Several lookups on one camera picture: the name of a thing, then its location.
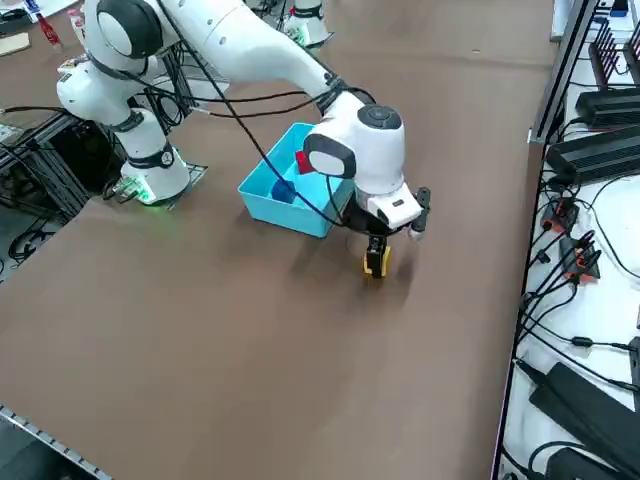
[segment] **brown table surface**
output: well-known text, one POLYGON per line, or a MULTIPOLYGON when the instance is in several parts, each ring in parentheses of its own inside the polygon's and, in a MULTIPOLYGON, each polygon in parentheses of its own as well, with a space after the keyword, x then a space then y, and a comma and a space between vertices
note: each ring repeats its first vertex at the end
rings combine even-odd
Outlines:
MULTIPOLYGON (((425 241, 392 240, 383 284, 363 282, 355 234, 251 220, 236 188, 256 152, 232 121, 193 115, 172 139, 210 169, 175 211, 92 201, 0 289, 0 401, 118 479, 489 476, 551 0, 327 11, 324 59, 399 110, 408 181, 433 191, 425 241)), ((0 75, 44 98, 40 47, 8 57, 31 73, 0 59, 0 75)), ((249 126, 269 146, 317 118, 249 126)))

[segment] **blue bin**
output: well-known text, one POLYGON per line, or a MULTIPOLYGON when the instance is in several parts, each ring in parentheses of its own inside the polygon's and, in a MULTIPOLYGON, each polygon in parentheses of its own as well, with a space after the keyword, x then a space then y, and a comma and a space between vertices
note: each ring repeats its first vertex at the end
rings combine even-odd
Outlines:
MULTIPOLYGON (((313 125, 306 123, 294 123, 267 156, 278 172, 295 184, 297 192, 335 220, 337 215, 329 200, 325 176, 315 172, 306 175, 298 173, 296 152, 302 150, 304 139, 312 128, 313 125)), ((277 180, 278 177, 262 160, 238 187, 251 216, 314 237, 326 237, 331 223, 311 210, 300 198, 296 197, 293 203, 284 203, 271 197, 277 180)), ((336 204, 342 208, 353 191, 353 182, 331 178, 330 183, 336 204)))

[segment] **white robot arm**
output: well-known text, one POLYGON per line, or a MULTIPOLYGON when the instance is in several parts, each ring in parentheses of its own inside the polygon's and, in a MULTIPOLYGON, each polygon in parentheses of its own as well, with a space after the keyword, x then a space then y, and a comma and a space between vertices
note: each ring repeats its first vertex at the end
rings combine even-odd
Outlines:
POLYGON ((90 62, 61 79, 58 94, 74 114, 115 130, 130 157, 123 175, 148 188, 144 203, 177 195, 189 179, 155 117, 127 106, 143 89, 129 77, 154 78, 154 55, 183 38, 232 83, 287 80, 316 98, 324 117, 307 137, 305 152, 319 173, 353 179, 365 212, 389 229, 423 213, 404 179, 400 116, 365 105, 242 0, 87 0, 85 10, 90 62))

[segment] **red item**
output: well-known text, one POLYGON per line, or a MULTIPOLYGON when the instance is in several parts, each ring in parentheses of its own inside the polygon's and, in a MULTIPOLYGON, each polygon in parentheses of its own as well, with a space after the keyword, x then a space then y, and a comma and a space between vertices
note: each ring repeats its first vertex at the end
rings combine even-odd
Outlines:
POLYGON ((57 45, 62 46, 60 37, 58 36, 56 31, 53 29, 53 27, 49 24, 49 22, 47 22, 44 19, 42 14, 36 13, 36 18, 38 19, 38 23, 40 23, 40 28, 42 29, 42 33, 44 33, 44 36, 47 37, 47 40, 49 40, 49 43, 54 47, 57 45))
POLYGON ((302 151, 296 152, 296 162, 298 163, 298 172, 300 172, 300 175, 306 175, 314 171, 306 153, 302 151))

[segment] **black cable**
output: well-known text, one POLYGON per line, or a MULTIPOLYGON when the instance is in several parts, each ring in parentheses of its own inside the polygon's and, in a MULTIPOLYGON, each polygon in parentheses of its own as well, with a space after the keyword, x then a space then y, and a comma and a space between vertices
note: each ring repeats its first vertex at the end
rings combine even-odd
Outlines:
POLYGON ((618 70, 618 64, 617 63, 614 64, 613 68, 614 68, 614 70, 616 71, 616 73, 618 75, 626 75, 627 73, 629 73, 631 71, 631 66, 630 65, 627 65, 627 69, 624 70, 624 71, 618 70))
POLYGON ((543 300, 545 295, 540 297, 538 302, 531 309, 531 313, 528 313, 526 311, 526 309, 525 309, 525 311, 522 312, 522 315, 526 316, 526 317, 524 319, 521 319, 521 324, 520 324, 520 329, 524 330, 524 333, 522 333, 520 335, 520 337, 516 340, 516 345, 520 345, 524 341, 524 339, 527 338, 527 335, 529 333, 531 333, 532 330, 534 328, 536 328, 540 324, 540 322, 544 319, 544 317, 546 317, 547 315, 551 315, 553 312, 555 312, 559 308, 562 308, 562 307, 565 307, 565 306, 569 305, 576 298, 576 295, 578 295, 578 287, 574 285, 573 291, 571 292, 571 296, 569 298, 567 298, 564 302, 560 302, 560 303, 558 303, 556 305, 553 305, 552 307, 548 308, 547 310, 545 310, 542 314, 540 314, 540 316, 538 318, 533 320, 533 325, 531 325, 531 327, 527 327, 527 319, 528 318, 533 318, 532 317, 533 312, 535 312, 536 308, 538 307, 540 302, 543 300))
POLYGON ((277 31, 281 32, 284 27, 284 14, 287 11, 287 0, 282 0, 282 10, 280 10, 280 18, 278 18, 277 31))
MULTIPOLYGON (((145 82, 144 80, 142 80, 138 76, 132 74, 131 72, 122 71, 122 72, 119 72, 119 73, 122 73, 125 77, 129 78, 130 80, 133 80, 134 82, 137 82, 137 83, 139 83, 141 85, 144 85, 145 87, 147 87, 150 90, 153 90, 154 92, 161 93, 163 95, 174 95, 174 92, 172 92, 171 90, 166 90, 164 88, 159 88, 159 87, 157 87, 157 86, 155 86, 155 85, 153 85, 151 83, 145 82)), ((262 102, 262 101, 266 101, 266 100, 273 100, 275 98, 290 97, 292 95, 306 95, 306 93, 303 92, 302 90, 292 90, 292 91, 289 91, 289 92, 274 93, 272 95, 264 95, 264 96, 260 96, 260 97, 229 98, 229 99, 227 99, 227 101, 229 103, 262 102)), ((186 98, 187 100, 195 100, 197 102, 225 103, 224 100, 222 100, 221 98, 202 98, 202 97, 193 97, 193 96, 185 96, 184 98, 186 98)))
MULTIPOLYGON (((281 114, 285 114, 285 113, 291 113, 291 112, 295 112, 296 110, 300 110, 301 108, 304 108, 307 105, 311 105, 312 103, 316 103, 316 102, 322 100, 326 96, 327 96, 327 93, 323 93, 323 94, 320 94, 318 96, 310 98, 309 100, 307 100, 305 102, 302 102, 302 103, 299 103, 298 105, 295 105, 295 106, 290 107, 290 108, 285 108, 285 109, 282 109, 282 110, 271 110, 269 112, 248 113, 248 114, 244 114, 244 115, 238 115, 238 118, 270 117, 272 115, 281 115, 281 114)), ((236 118, 234 115, 226 115, 224 113, 214 113, 214 112, 203 112, 203 113, 206 113, 207 115, 210 115, 212 117, 236 118)))
POLYGON ((169 127, 179 126, 187 116, 188 112, 185 111, 185 109, 182 107, 180 102, 176 100, 175 97, 172 97, 170 95, 163 95, 163 94, 153 94, 149 96, 149 99, 152 100, 155 106, 154 113, 156 114, 156 116, 158 116, 160 120, 164 122, 166 125, 168 125, 169 127), (175 105, 177 110, 177 114, 175 118, 171 118, 171 116, 167 113, 167 109, 162 103, 164 99, 171 100, 175 105))
MULTIPOLYGON (((541 385, 544 386, 545 388, 547 388, 555 397, 556 399, 562 404, 564 405, 564 407, 567 409, 567 411, 569 412, 570 415, 573 415, 574 419, 579 422, 580 424, 582 424, 582 426, 585 428, 585 430, 588 431, 589 435, 591 436, 591 441, 592 442, 598 442, 601 449, 604 450, 604 454, 601 452, 597 452, 595 451, 595 449, 592 449, 591 447, 584 447, 581 448, 584 451, 588 451, 589 453, 592 453, 596 456, 598 456, 599 458, 602 458, 603 460, 605 460, 607 463, 611 464, 615 469, 617 469, 621 474, 625 475, 625 480, 638 480, 638 473, 640 472, 636 472, 635 471, 635 467, 630 467, 629 465, 627 465, 626 461, 624 459, 620 459, 619 455, 616 452, 616 449, 613 445, 611 445, 612 443, 615 444, 614 441, 612 441, 608 435, 604 432, 601 432, 596 426, 594 426, 593 424, 590 423, 590 419, 588 417, 586 417, 585 415, 583 415, 579 410, 576 410, 573 408, 573 406, 570 404, 570 402, 562 395, 560 394, 560 392, 558 392, 558 390, 555 388, 555 386, 548 381, 547 376, 542 374, 540 371, 534 369, 531 365, 529 365, 527 362, 525 362, 524 360, 522 360, 521 358, 516 358, 516 362, 515 362, 516 366, 518 368, 520 368, 520 370, 523 371, 523 373, 525 373, 536 385, 541 385)), ((533 471, 533 461, 531 461, 531 457, 530 457, 530 462, 529 462, 529 470, 531 474, 534 474, 535 472, 533 471)))
POLYGON ((600 233, 602 233, 602 238, 604 239, 605 243, 607 244, 607 246, 609 247, 609 250, 611 250, 611 254, 613 255, 613 258, 615 259, 615 261, 618 263, 618 265, 620 266, 620 268, 622 268, 622 270, 624 270, 626 273, 628 273, 629 275, 631 275, 632 277, 639 279, 640 280, 640 275, 638 275, 635 272, 632 272, 620 259, 620 256, 618 255, 618 252, 616 252, 616 249, 613 247, 613 245, 611 244, 611 241, 609 240, 609 237, 607 236, 607 233, 604 231, 604 229, 602 228, 602 225, 600 224, 600 219, 598 218, 598 213, 596 212, 595 208, 594 208, 594 204, 596 203, 596 201, 598 200, 598 198, 600 197, 600 195, 602 194, 602 192, 605 191, 605 189, 607 187, 609 187, 610 185, 612 185, 613 183, 622 180, 623 178, 627 178, 630 176, 633 176, 635 174, 626 174, 626 175, 620 175, 616 178, 613 178, 611 180, 609 180, 607 183, 605 183, 602 187, 600 187, 600 189, 598 190, 598 192, 596 193, 596 195, 593 198, 593 201, 591 203, 586 202, 584 200, 581 199, 577 199, 576 201, 581 203, 582 205, 584 205, 585 207, 587 207, 587 210, 593 212, 593 218, 596 221, 596 225, 598 226, 598 229, 600 230, 600 233))
POLYGON ((516 467, 516 470, 518 470, 525 477, 528 475, 528 471, 527 471, 526 467, 524 465, 518 463, 516 461, 516 459, 513 458, 513 456, 511 456, 511 454, 507 451, 507 448, 504 445, 502 445, 502 447, 500 447, 500 450, 502 451, 502 454, 505 456, 505 458, 507 460, 509 460, 509 463, 511 463, 511 465, 516 467))
POLYGON ((618 263, 620 268, 622 268, 622 270, 624 270, 626 273, 628 273, 632 277, 640 280, 640 275, 638 275, 635 272, 632 272, 624 263, 622 263, 622 260, 620 260, 620 256, 618 255, 618 252, 616 252, 616 249, 613 248, 613 245, 611 244, 611 240, 609 240, 609 237, 607 236, 607 233, 604 231, 604 229, 602 228, 602 225, 600 224, 600 219, 598 218, 598 213, 596 212, 596 210, 593 207, 591 208, 591 211, 593 212, 593 218, 596 221, 596 225, 598 226, 598 229, 600 230, 600 233, 602 233, 602 238, 604 239, 605 243, 609 247, 609 250, 611 250, 611 254, 613 255, 613 258, 616 260, 616 262, 618 263))
POLYGON ((333 196, 333 191, 331 190, 331 180, 329 175, 325 175, 325 179, 327 181, 327 193, 329 194, 329 201, 331 202, 331 206, 336 211, 336 216, 338 217, 338 220, 340 220, 340 223, 342 224, 342 226, 345 226, 344 218, 342 217, 342 212, 340 212, 340 209, 336 204, 336 199, 333 196))
POLYGON ((533 259, 529 261, 528 267, 531 268, 538 261, 539 255, 546 254, 551 249, 551 247, 553 247, 556 243, 558 243, 566 234, 567 234, 566 231, 560 232, 558 235, 556 235, 553 238, 553 240, 551 240, 549 242, 549 245, 547 245, 546 247, 538 250, 538 253, 536 253, 536 256, 533 257, 533 259))
POLYGON ((575 125, 576 123, 584 123, 585 119, 583 117, 576 117, 573 118, 571 120, 569 120, 558 132, 558 141, 562 141, 562 139, 564 138, 564 134, 567 131, 567 128, 569 128, 571 125, 575 125))
POLYGON ((635 176, 635 175, 637 175, 637 172, 631 173, 631 174, 626 174, 626 175, 620 175, 620 176, 617 176, 617 177, 612 178, 611 180, 609 180, 607 183, 605 183, 602 187, 600 187, 598 189, 598 191, 596 192, 595 196, 593 197, 593 200, 591 200, 591 202, 589 203, 588 209, 589 210, 593 210, 593 206, 598 201, 598 197, 600 197, 600 195, 602 195, 602 192, 604 192, 607 189, 607 187, 609 187, 611 184, 613 184, 613 183, 615 183, 615 182, 617 182, 619 180, 622 180, 623 178, 628 178, 628 177, 635 176))
POLYGON ((256 148, 256 150, 260 154, 261 158, 264 160, 264 162, 267 164, 267 166, 273 171, 273 173, 276 175, 276 177, 278 177, 278 179, 281 180, 284 183, 286 188, 291 193, 294 193, 300 200, 302 200, 302 202, 305 205, 307 205, 311 210, 313 210, 315 213, 320 215, 324 220, 326 220, 327 222, 331 223, 332 225, 341 227, 342 226, 341 224, 335 222, 332 218, 330 218, 327 215, 325 215, 324 212, 322 212, 322 210, 320 210, 315 205, 313 205, 309 200, 307 200, 307 198, 302 196, 299 192, 297 192, 295 190, 295 188, 291 187, 289 185, 289 183, 287 183, 287 181, 282 176, 282 174, 273 165, 273 163, 271 163, 271 160, 269 160, 266 152, 264 151, 264 149, 262 148, 262 146, 260 145, 258 140, 256 140, 256 138, 253 136, 253 133, 251 133, 251 130, 249 130, 249 128, 246 126, 246 124, 242 121, 242 118, 238 115, 238 113, 236 112, 236 110, 233 107, 233 105, 224 96, 224 93, 222 92, 222 90, 220 89, 218 84, 215 82, 215 80, 213 79, 211 74, 207 71, 205 66, 200 61, 200 59, 195 56, 195 52, 193 51, 191 46, 187 43, 186 39, 184 38, 184 36, 182 35, 182 33, 180 31, 180 28, 178 28, 178 26, 176 25, 175 21, 173 20, 173 17, 168 12, 167 8, 164 6, 163 0, 158 0, 158 6, 160 7, 160 9, 164 13, 164 15, 167 17, 167 21, 169 22, 171 27, 175 30, 175 32, 178 35, 178 37, 180 37, 180 40, 184 43, 184 46, 187 49, 187 51, 189 52, 189 54, 193 57, 193 59, 196 61, 196 63, 198 63, 198 65, 202 69, 202 72, 205 74, 205 76, 207 77, 209 82, 211 82, 211 85, 213 86, 213 88, 215 88, 216 93, 220 96, 220 99, 225 103, 225 105, 227 106, 227 108, 229 109, 231 114, 233 115, 233 117, 236 120, 236 122, 238 123, 238 125, 240 125, 240 128, 242 128, 242 130, 246 133, 247 137, 249 137, 249 140, 251 141, 253 146, 256 148))
POLYGON ((527 465, 527 470, 529 472, 534 472, 533 470, 533 463, 536 460, 536 457, 538 455, 540 455, 543 451, 548 450, 549 448, 555 448, 555 447, 569 447, 569 448, 575 448, 577 450, 582 450, 583 452, 587 452, 587 453, 591 453, 592 455, 596 455, 598 457, 600 457, 596 452, 594 452, 591 448, 581 444, 581 443, 576 443, 576 442, 568 442, 565 440, 556 440, 553 442, 547 442, 544 443, 542 445, 540 445, 538 448, 536 448, 533 453, 531 453, 531 456, 529 457, 529 462, 527 465))
MULTIPOLYGON (((589 230, 582 237, 580 237, 580 239, 578 240, 578 243, 576 244, 575 248, 583 248, 585 250, 588 249, 590 246, 593 245, 592 239, 593 239, 594 234, 595 234, 595 232, 593 230, 589 230)), ((534 292, 534 296, 537 296, 537 295, 540 294, 540 292, 542 292, 542 289, 545 287, 547 282, 549 282, 549 280, 551 280, 551 277, 553 276, 553 274, 555 274, 560 268, 564 267, 564 262, 572 254, 574 254, 574 250, 573 249, 565 252, 565 254, 560 258, 558 263, 556 263, 556 265, 553 267, 553 269, 549 272, 549 274, 544 278, 542 283, 538 286, 538 288, 534 292)))
POLYGON ((547 332, 549 335, 557 338, 558 340, 560 340, 562 342, 570 343, 574 347, 580 347, 580 348, 611 347, 611 348, 616 348, 618 350, 622 350, 622 351, 627 352, 627 353, 629 353, 629 352, 637 352, 638 351, 638 349, 636 347, 633 347, 631 345, 626 345, 624 343, 618 343, 618 342, 596 342, 592 338, 582 337, 582 336, 575 336, 575 337, 571 337, 571 338, 565 337, 563 335, 560 335, 558 332, 555 332, 554 330, 550 329, 546 325, 543 325, 542 323, 540 323, 540 319, 536 319, 536 318, 532 317, 531 315, 529 315, 528 313, 525 313, 524 315, 529 320, 533 320, 535 322, 535 326, 540 327, 542 330, 547 332))
POLYGON ((544 227, 542 228, 542 232, 540 232, 540 235, 538 235, 533 242, 531 242, 531 248, 536 246, 536 243, 538 243, 540 240, 542 240, 542 237, 544 237, 544 234, 547 233, 549 230, 551 230, 551 224, 545 224, 544 227))
POLYGON ((581 368, 585 372, 590 373, 591 375, 593 375, 594 377, 602 380, 603 382, 606 382, 609 385, 612 385, 612 386, 617 387, 617 388, 621 388, 623 390, 627 390, 627 391, 632 392, 632 393, 640 393, 640 386, 633 385, 633 384, 627 383, 627 382, 623 382, 622 380, 614 380, 612 378, 605 377, 601 373, 598 373, 595 370, 593 370, 592 368, 586 366, 584 363, 581 363, 581 362, 578 362, 577 360, 574 360, 572 357, 570 357, 569 355, 567 355, 566 353, 561 351, 555 345, 547 342, 544 338, 542 338, 540 335, 538 335, 536 332, 534 332, 531 328, 527 327, 526 325, 524 326, 524 329, 525 329, 525 331, 527 333, 531 334, 531 336, 533 338, 538 340, 540 343, 542 343, 544 346, 546 346, 549 350, 554 351, 555 353, 560 355, 562 358, 564 358, 567 362, 572 363, 576 367, 581 368))

